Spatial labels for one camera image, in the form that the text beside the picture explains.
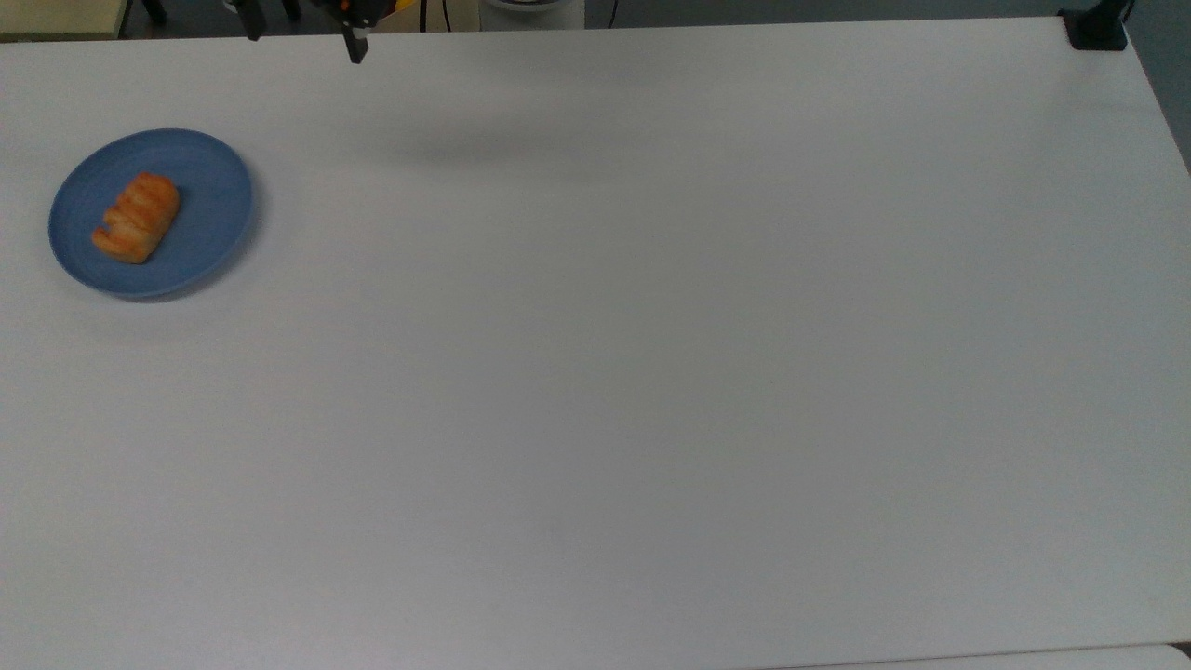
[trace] pastry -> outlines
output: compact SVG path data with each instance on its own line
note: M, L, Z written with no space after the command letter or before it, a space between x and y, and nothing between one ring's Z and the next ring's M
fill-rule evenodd
M169 177L142 171L104 212L104 223L91 240L108 256L126 263L143 263L169 230L177 214L177 188Z

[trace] baked pastry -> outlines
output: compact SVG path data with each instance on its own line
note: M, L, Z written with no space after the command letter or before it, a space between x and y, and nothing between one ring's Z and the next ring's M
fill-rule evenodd
M126 263L143 263L169 230L180 198L169 177L142 171L104 212L104 223L91 233L100 251Z

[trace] blue plate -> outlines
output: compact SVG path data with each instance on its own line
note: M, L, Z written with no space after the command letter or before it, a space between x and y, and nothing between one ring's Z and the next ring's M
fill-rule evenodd
M181 206L142 264L114 261L91 242L137 173L168 176ZM137 132L95 151L62 182L50 208L50 246L70 276L123 298L182 288L227 259L252 217L252 182L231 146L193 130Z

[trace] white table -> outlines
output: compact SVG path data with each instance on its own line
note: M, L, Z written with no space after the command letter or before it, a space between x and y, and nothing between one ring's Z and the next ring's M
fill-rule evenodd
M1191 180L1059 19L0 46L11 668L673 668L1191 638ZM125 302L126 133L258 231Z

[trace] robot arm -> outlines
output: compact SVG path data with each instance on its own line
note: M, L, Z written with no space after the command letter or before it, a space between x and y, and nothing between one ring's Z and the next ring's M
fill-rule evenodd
M368 52L368 32L378 21L393 13L397 5L397 0L311 0L311 2L330 14L339 25L353 63L364 60L364 54ZM261 38L266 25L260 0L224 0L224 5L239 14L244 35L249 39ZM286 12L291 18L300 15L295 0L286 1Z

